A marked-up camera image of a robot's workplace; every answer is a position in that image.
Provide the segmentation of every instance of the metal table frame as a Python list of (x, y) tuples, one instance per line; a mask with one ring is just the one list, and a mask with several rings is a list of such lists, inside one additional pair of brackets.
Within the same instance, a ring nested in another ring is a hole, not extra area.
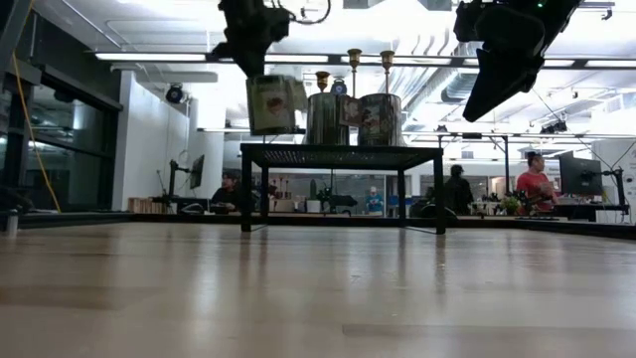
[[(443, 235), (446, 232), (442, 161), (444, 151), (441, 148), (243, 143), (240, 145), (240, 151), (242, 153), (240, 229), (243, 232), (251, 232), (252, 224), (254, 223), (254, 217), (252, 216), (254, 205), (251, 198), (252, 163), (255, 163), (261, 168), (261, 193), (267, 193), (268, 191), (270, 168), (396, 171), (398, 225), (404, 227), (406, 226), (406, 183), (404, 180), (404, 172), (430, 160), (433, 161), (435, 183), (435, 206), (437, 214), (435, 234)], [(267, 195), (261, 195), (261, 220), (259, 221), (267, 224), (268, 215), (269, 197)], [(300, 220), (300, 218), (289, 218), (289, 220)], [(351, 219), (342, 218), (341, 220), (346, 221)], [(369, 224), (373, 226), (380, 220), (382, 219), (370, 219)]]

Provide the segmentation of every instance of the metal canister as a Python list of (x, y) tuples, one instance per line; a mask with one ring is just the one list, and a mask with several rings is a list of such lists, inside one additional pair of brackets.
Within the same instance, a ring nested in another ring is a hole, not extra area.
[(304, 144), (349, 145), (349, 126), (340, 123), (341, 96), (316, 93), (309, 96)]
[(368, 94), (362, 102), (358, 145), (405, 146), (401, 136), (401, 99), (394, 94)]
[(6, 224), (3, 225), (2, 235), (8, 239), (15, 239), (18, 235), (18, 211), (11, 210), (6, 219)]
[(245, 81), (251, 135), (295, 131), (293, 80), (286, 76), (257, 76)]

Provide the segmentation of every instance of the yellow cable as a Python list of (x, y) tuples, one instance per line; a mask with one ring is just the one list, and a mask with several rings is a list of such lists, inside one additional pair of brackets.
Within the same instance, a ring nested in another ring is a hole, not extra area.
[[(33, 1), (29, 4), (29, 13), (31, 13), (31, 9), (33, 9)], [(18, 93), (20, 95), (20, 102), (22, 103), (22, 111), (24, 112), (24, 119), (27, 121), (27, 125), (29, 127), (29, 133), (31, 134), (31, 140), (33, 141), (33, 149), (36, 152), (36, 157), (38, 158), (38, 163), (40, 163), (40, 170), (42, 170), (42, 175), (44, 176), (44, 180), (47, 183), (47, 187), (49, 188), (49, 192), (51, 193), (51, 197), (53, 198), (53, 202), (56, 204), (56, 209), (58, 213), (62, 212), (60, 208), (60, 203), (58, 202), (58, 197), (56, 196), (56, 192), (53, 190), (53, 186), (51, 185), (51, 181), (49, 180), (49, 175), (47, 175), (47, 171), (44, 168), (44, 163), (42, 161), (42, 157), (40, 156), (40, 151), (38, 150), (38, 145), (36, 144), (36, 137), (33, 134), (33, 126), (31, 125), (31, 116), (29, 115), (29, 109), (27, 108), (27, 101), (24, 96), (24, 91), (22, 90), (22, 78), (20, 77), (20, 69), (18, 68), (18, 58), (16, 57), (15, 51), (13, 52), (13, 68), (16, 71), (16, 79), (18, 82)]]

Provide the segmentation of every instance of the computer monitor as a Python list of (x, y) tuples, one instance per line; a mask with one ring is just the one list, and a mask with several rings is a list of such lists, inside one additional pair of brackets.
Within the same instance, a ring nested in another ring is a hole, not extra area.
[(600, 161), (578, 159), (573, 155), (558, 158), (560, 191), (564, 194), (603, 195)]
[(192, 169), (190, 169), (190, 189), (197, 189), (201, 186), (201, 179), (203, 177), (203, 163), (206, 159), (205, 155), (200, 156), (192, 163)]

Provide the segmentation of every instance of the black robotic camera rig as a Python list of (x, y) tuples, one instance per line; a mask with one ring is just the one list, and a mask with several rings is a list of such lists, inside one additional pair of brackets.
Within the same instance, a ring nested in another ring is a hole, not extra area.
[(480, 41), (479, 75), (464, 117), (474, 122), (535, 85), (544, 54), (584, 0), (473, 0), (460, 2), (454, 32), (460, 42)]
[[(520, 91), (528, 92), (544, 65), (544, 54), (584, 0), (473, 0), (460, 2), (454, 32), (460, 42), (483, 42), (477, 51), (479, 76), (464, 117), (476, 121)], [(324, 20), (330, 12), (331, 2)], [(210, 61), (232, 58), (249, 77), (264, 74), (265, 53), (299, 22), (288, 10), (263, 0), (221, 0), (227, 41), (208, 54)]]

